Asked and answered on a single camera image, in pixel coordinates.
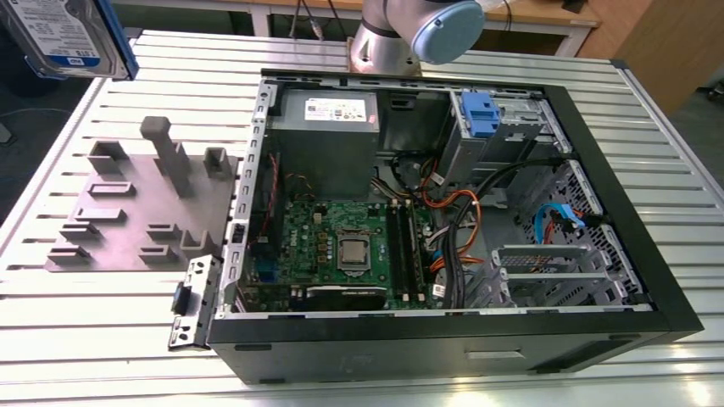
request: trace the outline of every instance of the green motherboard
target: green motherboard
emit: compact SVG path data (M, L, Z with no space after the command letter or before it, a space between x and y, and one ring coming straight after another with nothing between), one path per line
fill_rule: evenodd
M418 249L418 231L429 221L428 210L409 203L404 208L388 203L286 202L280 257L254 260L260 310L288 311L289 299L293 302L294 294L314 286L382 287L385 309L429 308L422 274L428 268Z

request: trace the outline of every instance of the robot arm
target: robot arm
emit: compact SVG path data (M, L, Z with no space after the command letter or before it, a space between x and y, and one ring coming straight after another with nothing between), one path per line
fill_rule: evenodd
M353 69L413 75L420 61L446 64L473 46L484 20L473 0L365 0L352 44Z

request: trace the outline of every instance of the hard drive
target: hard drive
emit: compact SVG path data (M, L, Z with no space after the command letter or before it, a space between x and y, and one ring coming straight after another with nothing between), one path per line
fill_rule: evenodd
M40 77L136 76L138 64L109 0L2 0L0 17Z

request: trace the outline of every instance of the blue drive bay latch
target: blue drive bay latch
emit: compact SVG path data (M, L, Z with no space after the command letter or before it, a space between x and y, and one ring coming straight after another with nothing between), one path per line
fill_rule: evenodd
M494 136L500 126L500 109L489 97L489 93L462 92L461 104L470 136L474 138Z

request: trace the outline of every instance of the ram slot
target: ram slot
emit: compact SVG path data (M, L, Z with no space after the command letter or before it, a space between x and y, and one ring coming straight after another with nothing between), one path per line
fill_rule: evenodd
M410 297L417 297L417 278L414 275L414 254L413 254L413 239L409 231L409 211L405 207L400 207L397 210L398 216L398 232L401 237L401 252L402 252L402 265L405 270L405 285L406 293Z
M417 288L417 299L424 301L424 293L420 290L422 283L422 271L421 271L421 250L420 250L420 237L417 235L417 214L414 213L414 206L409 205L409 233L412 234L412 254L414 262L414 287Z
M386 207L386 246L389 249L389 270L392 272L392 290L394 298L401 298L406 293L406 279L401 266L401 249L398 244L397 209Z

